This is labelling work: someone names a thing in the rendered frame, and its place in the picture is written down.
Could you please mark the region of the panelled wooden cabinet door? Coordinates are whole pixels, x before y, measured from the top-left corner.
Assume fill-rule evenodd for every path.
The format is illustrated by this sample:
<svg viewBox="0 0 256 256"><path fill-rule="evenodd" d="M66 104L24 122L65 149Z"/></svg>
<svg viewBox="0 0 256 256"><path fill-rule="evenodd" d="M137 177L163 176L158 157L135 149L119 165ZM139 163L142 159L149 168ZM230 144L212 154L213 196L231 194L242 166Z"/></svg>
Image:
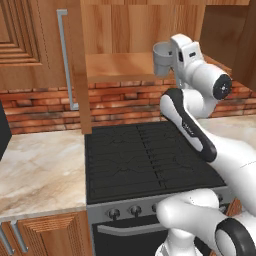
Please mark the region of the panelled wooden cabinet door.
<svg viewBox="0 0 256 256"><path fill-rule="evenodd" d="M0 90L66 85L57 10L65 0L0 0Z"/></svg>

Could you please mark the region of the open wooden wall cabinet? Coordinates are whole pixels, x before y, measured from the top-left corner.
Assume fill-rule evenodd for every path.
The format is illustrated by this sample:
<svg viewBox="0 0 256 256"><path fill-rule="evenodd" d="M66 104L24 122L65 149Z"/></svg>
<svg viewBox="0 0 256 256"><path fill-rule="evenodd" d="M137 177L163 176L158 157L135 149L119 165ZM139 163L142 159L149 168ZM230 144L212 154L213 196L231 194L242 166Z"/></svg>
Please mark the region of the open wooden wall cabinet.
<svg viewBox="0 0 256 256"><path fill-rule="evenodd" d="M152 48L176 33L199 40L208 5L227 0L81 0L88 81L152 81Z"/></svg>

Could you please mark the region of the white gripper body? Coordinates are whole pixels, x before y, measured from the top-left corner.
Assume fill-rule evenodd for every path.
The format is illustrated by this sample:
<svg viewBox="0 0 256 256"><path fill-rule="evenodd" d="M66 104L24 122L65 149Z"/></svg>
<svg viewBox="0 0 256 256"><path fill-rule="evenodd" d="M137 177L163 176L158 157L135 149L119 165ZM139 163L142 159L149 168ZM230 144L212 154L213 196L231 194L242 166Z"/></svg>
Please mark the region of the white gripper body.
<svg viewBox="0 0 256 256"><path fill-rule="evenodd" d="M180 89L186 89L187 86L182 81L182 75L179 72L179 52L181 48L185 45L188 45L192 40L183 34L176 34L171 37L171 49L172 49L172 58L173 58L173 71L176 79L176 85Z"/></svg>

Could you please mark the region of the black oven door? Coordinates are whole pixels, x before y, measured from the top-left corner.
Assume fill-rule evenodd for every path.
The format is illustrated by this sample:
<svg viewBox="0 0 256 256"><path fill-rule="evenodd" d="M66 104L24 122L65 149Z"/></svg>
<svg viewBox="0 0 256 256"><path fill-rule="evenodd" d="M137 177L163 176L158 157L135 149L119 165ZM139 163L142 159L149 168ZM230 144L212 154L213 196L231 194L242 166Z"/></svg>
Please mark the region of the black oven door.
<svg viewBox="0 0 256 256"><path fill-rule="evenodd" d="M95 256L155 256L158 247L165 241L168 230L133 236L113 236L99 233L97 227L106 225L128 228L159 223L155 214L144 217L93 224Z"/></svg>

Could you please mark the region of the black hob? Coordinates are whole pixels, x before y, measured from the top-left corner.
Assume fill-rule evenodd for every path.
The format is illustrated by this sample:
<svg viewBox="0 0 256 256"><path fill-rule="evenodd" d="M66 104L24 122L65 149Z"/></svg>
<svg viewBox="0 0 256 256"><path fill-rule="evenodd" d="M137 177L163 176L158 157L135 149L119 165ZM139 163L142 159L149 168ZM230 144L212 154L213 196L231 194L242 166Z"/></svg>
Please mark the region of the black hob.
<svg viewBox="0 0 256 256"><path fill-rule="evenodd" d="M224 185L170 122L93 128L85 169L89 204Z"/></svg>

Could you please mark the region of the black appliance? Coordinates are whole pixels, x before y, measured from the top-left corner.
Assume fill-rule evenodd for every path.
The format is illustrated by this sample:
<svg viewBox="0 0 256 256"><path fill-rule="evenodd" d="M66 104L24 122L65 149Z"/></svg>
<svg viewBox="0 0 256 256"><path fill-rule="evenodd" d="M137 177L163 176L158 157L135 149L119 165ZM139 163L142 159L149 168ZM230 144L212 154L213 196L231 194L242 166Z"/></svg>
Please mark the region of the black appliance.
<svg viewBox="0 0 256 256"><path fill-rule="evenodd" d="M2 102L0 101L0 161L12 137Z"/></svg>

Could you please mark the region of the wooden base cabinet door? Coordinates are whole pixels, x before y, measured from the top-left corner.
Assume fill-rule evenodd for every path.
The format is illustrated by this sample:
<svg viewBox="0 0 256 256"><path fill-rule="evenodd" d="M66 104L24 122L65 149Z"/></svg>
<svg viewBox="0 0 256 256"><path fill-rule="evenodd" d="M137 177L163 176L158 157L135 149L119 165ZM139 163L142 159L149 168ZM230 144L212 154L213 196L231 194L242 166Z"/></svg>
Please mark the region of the wooden base cabinet door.
<svg viewBox="0 0 256 256"><path fill-rule="evenodd" d="M23 256L92 256L86 211L19 220L18 228Z"/></svg>
<svg viewBox="0 0 256 256"><path fill-rule="evenodd" d="M226 215L229 217L235 216L242 212L242 204L238 198L235 198L228 206Z"/></svg>

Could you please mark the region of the grey oven control panel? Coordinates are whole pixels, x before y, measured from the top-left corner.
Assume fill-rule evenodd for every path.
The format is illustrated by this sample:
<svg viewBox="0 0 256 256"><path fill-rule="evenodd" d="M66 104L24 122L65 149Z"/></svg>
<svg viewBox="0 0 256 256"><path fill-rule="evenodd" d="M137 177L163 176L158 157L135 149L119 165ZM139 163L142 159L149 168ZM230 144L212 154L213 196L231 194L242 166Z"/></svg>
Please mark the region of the grey oven control panel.
<svg viewBox="0 0 256 256"><path fill-rule="evenodd" d="M198 186L167 187L164 183L158 182L92 188L87 192L88 221L90 224L115 221L107 215L112 208L120 211L120 217L116 220L132 218L134 216L129 212L129 208L134 205L142 209L138 217L153 215L155 213L151 207L154 203L193 189L198 189Z"/></svg>

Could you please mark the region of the plain wooden cabinet door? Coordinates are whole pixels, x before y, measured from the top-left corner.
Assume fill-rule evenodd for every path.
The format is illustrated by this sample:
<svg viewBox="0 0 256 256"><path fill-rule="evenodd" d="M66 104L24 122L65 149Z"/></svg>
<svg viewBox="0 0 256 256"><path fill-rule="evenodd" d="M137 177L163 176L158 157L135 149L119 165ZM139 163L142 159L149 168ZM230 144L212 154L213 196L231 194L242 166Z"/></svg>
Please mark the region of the plain wooden cabinet door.
<svg viewBox="0 0 256 256"><path fill-rule="evenodd" d="M200 45L232 78L256 92L256 0L216 0L207 5Z"/></svg>

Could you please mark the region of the open wooden cabinet door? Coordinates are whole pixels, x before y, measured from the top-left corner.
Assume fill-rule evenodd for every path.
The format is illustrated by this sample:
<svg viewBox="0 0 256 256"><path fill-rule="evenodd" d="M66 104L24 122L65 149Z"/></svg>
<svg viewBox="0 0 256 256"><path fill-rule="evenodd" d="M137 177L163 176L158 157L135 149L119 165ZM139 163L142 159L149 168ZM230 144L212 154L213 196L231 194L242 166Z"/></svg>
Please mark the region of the open wooden cabinet door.
<svg viewBox="0 0 256 256"><path fill-rule="evenodd" d="M73 102L79 105L81 132L92 132L81 0L56 0L57 9L67 9L63 17Z"/></svg>

